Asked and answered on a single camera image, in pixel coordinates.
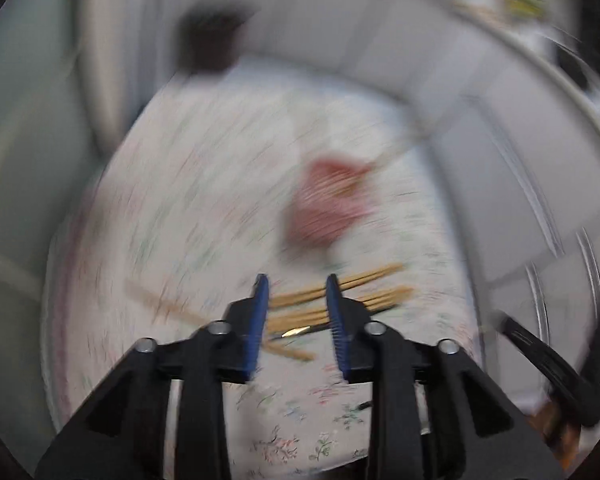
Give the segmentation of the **grey kitchen cabinets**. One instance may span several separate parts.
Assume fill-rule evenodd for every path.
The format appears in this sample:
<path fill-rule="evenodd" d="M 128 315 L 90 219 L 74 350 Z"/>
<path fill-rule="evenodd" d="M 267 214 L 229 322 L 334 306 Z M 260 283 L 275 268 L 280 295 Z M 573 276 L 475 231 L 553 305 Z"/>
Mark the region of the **grey kitchen cabinets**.
<path fill-rule="evenodd" d="M 478 357 L 514 400 L 538 398 L 544 379 L 488 319 L 506 311 L 570 363 L 583 351 L 600 292 L 600 122 L 576 89 L 436 0 L 242 1 L 257 8 L 245 61 L 186 78 L 166 59 L 181 0 L 79 0 L 112 154 L 170 81 L 241 67 L 327 76 L 407 104 L 427 131 L 416 148 L 465 267 Z"/>

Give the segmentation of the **pink perforated utensil basket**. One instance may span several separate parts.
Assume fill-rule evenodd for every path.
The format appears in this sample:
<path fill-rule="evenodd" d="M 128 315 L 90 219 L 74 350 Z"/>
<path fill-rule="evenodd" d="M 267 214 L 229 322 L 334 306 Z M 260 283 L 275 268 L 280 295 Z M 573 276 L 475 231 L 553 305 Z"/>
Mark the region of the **pink perforated utensil basket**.
<path fill-rule="evenodd" d="M 327 155 L 303 169 L 286 212 L 291 245 L 329 247 L 372 212 L 373 162 Z"/>

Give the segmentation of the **floral tablecloth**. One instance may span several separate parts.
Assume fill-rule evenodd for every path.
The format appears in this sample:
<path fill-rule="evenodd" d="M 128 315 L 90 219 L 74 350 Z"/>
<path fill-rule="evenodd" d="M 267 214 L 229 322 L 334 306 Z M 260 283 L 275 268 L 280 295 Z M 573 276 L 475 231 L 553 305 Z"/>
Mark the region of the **floral tablecloth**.
<path fill-rule="evenodd" d="M 478 356 L 465 267 L 418 148 L 372 175 L 372 212 L 335 244 L 309 250 L 286 239 L 287 208 L 311 159 L 372 160 L 413 118 L 405 103 L 300 70 L 170 81 L 50 250 L 44 374 L 55 425 L 137 339 L 170 342 L 198 327 L 155 318 L 126 280 L 212 321 L 261 273 L 281 295 L 402 263 L 355 296 L 413 287 L 381 321 L 426 344 L 455 339 Z"/>

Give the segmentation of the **black trash bin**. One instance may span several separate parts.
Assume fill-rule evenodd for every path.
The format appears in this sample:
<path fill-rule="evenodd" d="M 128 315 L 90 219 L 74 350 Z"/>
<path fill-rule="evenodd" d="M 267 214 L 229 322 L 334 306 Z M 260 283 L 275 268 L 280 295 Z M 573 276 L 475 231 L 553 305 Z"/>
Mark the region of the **black trash bin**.
<path fill-rule="evenodd" d="M 178 22 L 178 68 L 186 74 L 220 74 L 236 62 L 254 10 L 241 2 L 204 2 Z"/>

